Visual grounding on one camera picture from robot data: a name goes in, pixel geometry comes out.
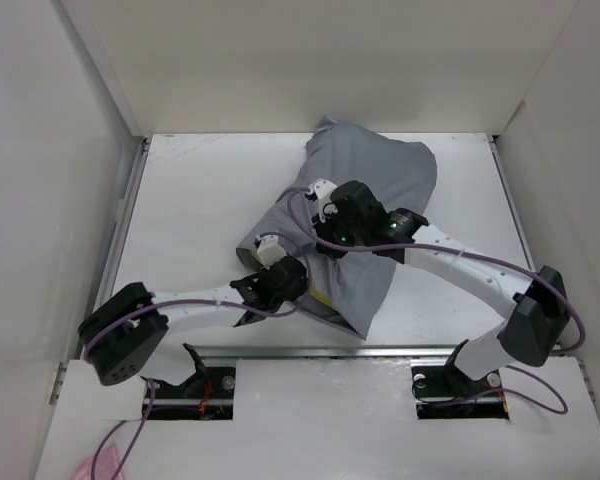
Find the white pillow yellow edge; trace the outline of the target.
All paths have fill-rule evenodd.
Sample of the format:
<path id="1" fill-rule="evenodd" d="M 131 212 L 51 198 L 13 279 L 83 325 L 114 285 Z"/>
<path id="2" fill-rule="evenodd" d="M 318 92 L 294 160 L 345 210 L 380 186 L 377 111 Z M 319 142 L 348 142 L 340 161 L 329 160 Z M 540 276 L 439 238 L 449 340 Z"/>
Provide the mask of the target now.
<path id="1" fill-rule="evenodd" d="M 258 253 L 257 253 L 257 252 L 255 252 L 255 251 L 252 251 L 252 252 L 251 252 L 251 256 L 252 256 L 252 258 L 255 260 L 256 264 L 257 264 L 259 267 L 262 267 L 262 266 L 263 266 L 263 263 L 261 262 L 261 260 L 260 260 L 260 257 L 259 257 L 259 255 L 258 255 Z M 317 300 L 317 301 L 321 302 L 322 304 L 324 304 L 324 305 L 326 305 L 326 306 L 329 306 L 330 308 L 334 308 L 334 307 L 335 307 L 335 305 L 333 304 L 333 302 L 331 301 L 331 299 L 330 299 L 330 298 L 329 298 L 329 297 L 328 297 L 328 296 L 327 296 L 325 293 L 323 293 L 322 291 L 320 291 L 320 290 L 319 290 L 319 289 L 316 287 L 316 285 L 315 285 L 315 284 L 313 284 L 313 285 L 311 286 L 311 289 L 310 289 L 310 295 L 311 295 L 311 297 L 312 297 L 312 298 L 314 298 L 315 300 Z"/>

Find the grey pillowcase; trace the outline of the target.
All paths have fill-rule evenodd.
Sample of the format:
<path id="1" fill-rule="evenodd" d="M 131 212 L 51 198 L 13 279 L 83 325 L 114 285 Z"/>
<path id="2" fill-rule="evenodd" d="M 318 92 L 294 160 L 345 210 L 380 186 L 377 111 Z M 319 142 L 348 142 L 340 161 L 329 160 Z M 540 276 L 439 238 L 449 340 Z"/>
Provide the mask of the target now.
<path id="1" fill-rule="evenodd" d="M 305 145 L 306 159 L 290 183 L 306 187 L 317 179 L 337 185 L 349 180 L 366 184 L 389 210 L 404 207 L 423 213 L 437 182 L 437 163 L 421 142 L 389 139 L 361 125 L 324 116 Z M 306 254 L 312 285 L 335 305 L 330 308 L 311 295 L 301 311 L 314 319 L 366 338 L 374 315 L 384 302 L 397 268 L 396 262 L 372 253 L 349 253 L 332 261 L 317 253 L 314 241 L 295 224 L 310 223 L 310 204 L 302 197 L 291 203 L 280 194 L 236 248 L 239 261 L 249 270 L 260 267 L 251 256 L 254 241 L 264 232 L 281 232 L 280 243 L 294 257 Z"/>

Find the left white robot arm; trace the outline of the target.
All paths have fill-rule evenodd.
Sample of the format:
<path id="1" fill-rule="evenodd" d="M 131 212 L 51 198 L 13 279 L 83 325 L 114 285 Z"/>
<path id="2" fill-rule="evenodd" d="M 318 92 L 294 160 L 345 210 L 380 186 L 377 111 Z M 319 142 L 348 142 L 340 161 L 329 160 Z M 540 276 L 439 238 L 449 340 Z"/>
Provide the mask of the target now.
<path id="1" fill-rule="evenodd" d="M 169 334 L 239 328 L 295 313 L 307 299 L 311 267 L 290 255 L 226 285 L 158 294 L 142 282 L 124 286 L 78 327 L 84 359 L 103 386 L 138 375 Z"/>

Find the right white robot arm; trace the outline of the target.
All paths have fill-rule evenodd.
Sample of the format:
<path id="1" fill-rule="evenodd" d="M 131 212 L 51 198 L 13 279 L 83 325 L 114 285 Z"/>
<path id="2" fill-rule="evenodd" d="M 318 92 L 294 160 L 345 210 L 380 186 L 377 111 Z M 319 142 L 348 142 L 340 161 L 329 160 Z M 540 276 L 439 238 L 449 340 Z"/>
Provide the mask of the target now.
<path id="1" fill-rule="evenodd" d="M 388 211 L 359 181 L 336 185 L 318 179 L 307 199 L 319 252 L 340 258 L 360 250 L 433 274 L 491 307 L 501 324 L 462 341 L 431 373 L 418 374 L 418 387 L 451 397 L 472 394 L 477 384 L 515 362 L 546 363 L 568 322 L 562 276 L 550 267 L 530 272 L 466 249 L 423 215 L 406 208 Z"/>

